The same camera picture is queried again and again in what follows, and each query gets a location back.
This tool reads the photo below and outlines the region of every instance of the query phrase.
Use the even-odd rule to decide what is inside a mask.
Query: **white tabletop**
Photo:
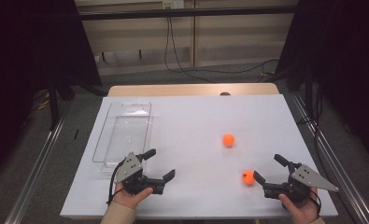
[[[163,195],[151,195],[137,208],[144,219],[288,217],[279,200],[265,199],[258,183],[241,181],[244,170],[256,170],[266,182],[281,184],[288,169],[274,160],[307,164],[317,171],[282,95],[106,97],[67,195],[61,216],[101,217],[106,211],[109,177],[92,162],[97,140],[113,102],[151,103],[149,148],[157,154],[146,173],[176,177]],[[232,148],[222,137],[235,137]],[[320,189],[322,216],[337,216],[326,190]]]

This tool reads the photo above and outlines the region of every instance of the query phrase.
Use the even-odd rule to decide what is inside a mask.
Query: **person's left hand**
[[[120,182],[115,186],[115,192],[121,189],[123,189],[123,184]],[[132,195],[123,189],[114,196],[114,202],[136,209],[137,205],[150,196],[152,192],[153,188],[146,188],[138,194]]]

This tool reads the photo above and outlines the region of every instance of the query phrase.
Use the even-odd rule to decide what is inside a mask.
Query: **clear plastic container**
[[[150,111],[151,103],[111,104],[93,155],[102,174],[112,174],[130,152],[141,154],[148,147]]]

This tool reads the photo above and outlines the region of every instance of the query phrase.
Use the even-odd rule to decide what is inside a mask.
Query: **ping pong ball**
[[[222,143],[227,147],[231,147],[234,144],[234,136],[230,133],[225,134],[222,138]]]
[[[253,172],[250,170],[243,172],[242,181],[245,182],[245,184],[252,185],[254,183]]]

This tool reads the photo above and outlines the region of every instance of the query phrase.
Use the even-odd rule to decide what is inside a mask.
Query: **gray floor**
[[[205,67],[205,70],[220,71],[243,71],[251,68],[254,64],[236,64],[224,66]],[[264,71],[273,71],[276,63],[266,64]],[[246,73],[216,73],[216,72],[188,72],[191,76],[207,78],[213,82],[257,82],[260,78],[261,68]],[[102,77],[104,88],[108,90],[113,85],[131,84],[167,84],[167,83],[206,83],[198,78],[189,77],[183,73],[169,71],[153,71],[132,73],[128,75]],[[300,120],[299,113],[294,101],[293,92],[288,92],[285,81],[277,82],[279,91],[284,94],[294,119]],[[71,181],[73,180],[83,150],[86,147],[88,137],[92,131],[92,125],[96,118],[101,98],[88,94],[78,88],[74,88],[77,95],[70,103],[70,109],[64,122],[42,176],[37,182],[32,198],[26,204],[26,212],[21,218],[21,223],[98,223],[100,220],[74,221],[60,217],[60,210],[64,204]],[[339,113],[330,105],[328,99],[324,101],[323,114],[319,121],[320,129],[327,136],[334,153],[341,161],[346,172],[354,182],[362,197],[369,205],[369,155],[362,146],[362,141],[354,134],[345,129],[345,121]],[[50,112],[48,108],[36,110],[28,117],[23,127],[21,137],[9,157],[0,168],[0,223],[3,223],[10,209],[15,203],[28,175],[43,147],[50,127]],[[323,167],[317,156],[313,144],[313,137],[305,124],[298,126],[320,171]],[[326,173],[332,178],[333,183],[338,185],[334,174],[322,158],[322,164]],[[335,193],[331,193],[334,204],[338,210],[338,217],[326,218],[326,223],[361,223],[357,218],[346,195],[340,193],[341,199]],[[253,223],[252,220],[208,220],[206,223]],[[138,223],[179,223],[178,221],[138,221]],[[263,220],[263,223],[291,223],[289,219]]]

